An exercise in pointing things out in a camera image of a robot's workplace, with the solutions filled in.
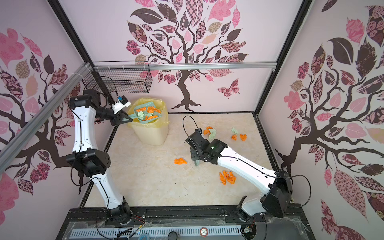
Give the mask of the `green hand brush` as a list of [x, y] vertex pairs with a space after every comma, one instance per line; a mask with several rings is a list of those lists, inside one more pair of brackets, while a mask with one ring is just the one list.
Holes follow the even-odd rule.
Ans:
[[195, 149], [190, 148], [190, 153], [191, 153], [191, 159], [194, 162], [194, 165], [196, 167], [199, 166], [201, 160], [200, 160], [200, 157], [198, 155], [198, 152]]

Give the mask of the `green scrap mid table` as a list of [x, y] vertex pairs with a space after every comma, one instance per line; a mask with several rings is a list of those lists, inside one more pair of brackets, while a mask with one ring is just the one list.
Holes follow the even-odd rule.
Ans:
[[144, 111], [139, 111], [137, 112], [137, 116], [138, 116], [138, 119], [140, 121], [144, 121], [146, 119], [146, 115], [145, 115], [145, 112]]

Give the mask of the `green dustpan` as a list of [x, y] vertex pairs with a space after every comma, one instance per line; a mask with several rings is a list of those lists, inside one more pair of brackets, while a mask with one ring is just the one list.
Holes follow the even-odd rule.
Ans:
[[147, 107], [149, 107], [149, 106], [156, 107], [155, 104], [153, 103], [153, 101], [150, 101], [150, 102], [138, 105], [137, 107], [134, 107], [134, 113], [129, 115], [129, 117], [131, 117], [133, 120], [134, 119], [138, 119], [137, 112], [139, 112], [139, 111], [144, 111], [146, 116], [153, 116], [153, 115], [157, 115], [158, 116], [156, 119], [152, 119], [152, 120], [149, 120], [149, 121], [140, 121], [138, 119], [141, 124], [148, 124], [148, 123], [151, 123], [151, 122], [153, 122], [155, 120], [158, 120], [160, 117], [162, 117], [161, 113], [160, 114], [159, 113], [154, 113], [154, 114], [147, 113]]

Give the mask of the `orange scrap mid table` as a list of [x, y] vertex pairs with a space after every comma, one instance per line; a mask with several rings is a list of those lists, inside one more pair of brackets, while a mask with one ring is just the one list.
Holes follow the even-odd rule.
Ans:
[[154, 114], [154, 113], [161, 113], [161, 111], [159, 109], [157, 109], [156, 107], [152, 107], [152, 106], [149, 106], [147, 107], [147, 113], [149, 114]]

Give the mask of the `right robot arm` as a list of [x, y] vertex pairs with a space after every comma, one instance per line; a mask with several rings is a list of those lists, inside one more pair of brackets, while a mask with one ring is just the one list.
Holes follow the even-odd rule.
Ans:
[[238, 154], [224, 142], [209, 142], [201, 129], [187, 137], [186, 142], [200, 161], [224, 167], [256, 186], [261, 193], [241, 200], [241, 211], [248, 216], [268, 213], [283, 218], [293, 193], [291, 176], [284, 170], [266, 169]]

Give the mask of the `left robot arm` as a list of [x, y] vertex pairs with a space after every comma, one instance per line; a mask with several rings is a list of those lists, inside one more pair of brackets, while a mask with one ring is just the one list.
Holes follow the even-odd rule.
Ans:
[[93, 89], [69, 100], [69, 109], [75, 121], [75, 141], [73, 152], [66, 155], [66, 161], [90, 178], [105, 202], [107, 218], [122, 225], [131, 221], [132, 211], [115, 186], [109, 171], [109, 154], [101, 151], [96, 143], [95, 121], [108, 120], [112, 126], [130, 123], [132, 118], [124, 111], [130, 104], [125, 96], [121, 96], [110, 108], [102, 107], [100, 93]]

